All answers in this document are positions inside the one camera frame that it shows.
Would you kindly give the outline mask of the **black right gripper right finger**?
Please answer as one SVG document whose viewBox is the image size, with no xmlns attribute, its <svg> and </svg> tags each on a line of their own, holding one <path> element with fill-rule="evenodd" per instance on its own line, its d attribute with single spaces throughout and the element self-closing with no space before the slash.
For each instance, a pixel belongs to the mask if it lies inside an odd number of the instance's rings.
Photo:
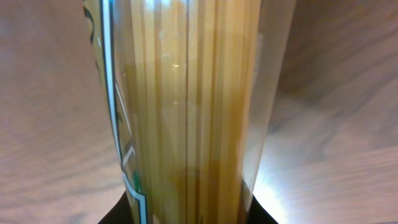
<svg viewBox="0 0 398 224">
<path fill-rule="evenodd" d="M 256 197 L 253 197 L 247 224 L 278 224 L 278 222 L 261 206 Z"/>
</svg>

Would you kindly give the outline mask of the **San Remo spaghetti packet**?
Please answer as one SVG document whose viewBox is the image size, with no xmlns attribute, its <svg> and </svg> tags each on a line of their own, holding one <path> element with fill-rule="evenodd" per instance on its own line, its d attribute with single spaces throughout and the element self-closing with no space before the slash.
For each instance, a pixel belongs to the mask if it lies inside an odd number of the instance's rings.
<svg viewBox="0 0 398 224">
<path fill-rule="evenodd" d="M 83 1 L 134 223 L 247 223 L 295 7 Z"/>
</svg>

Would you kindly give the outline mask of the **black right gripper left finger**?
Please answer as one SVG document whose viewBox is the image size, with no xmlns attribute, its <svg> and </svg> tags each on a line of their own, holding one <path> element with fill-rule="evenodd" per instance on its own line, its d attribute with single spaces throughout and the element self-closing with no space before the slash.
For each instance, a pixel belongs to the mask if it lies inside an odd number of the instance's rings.
<svg viewBox="0 0 398 224">
<path fill-rule="evenodd" d="M 115 206 L 98 224 L 134 224 L 127 193 L 124 192 Z"/>
</svg>

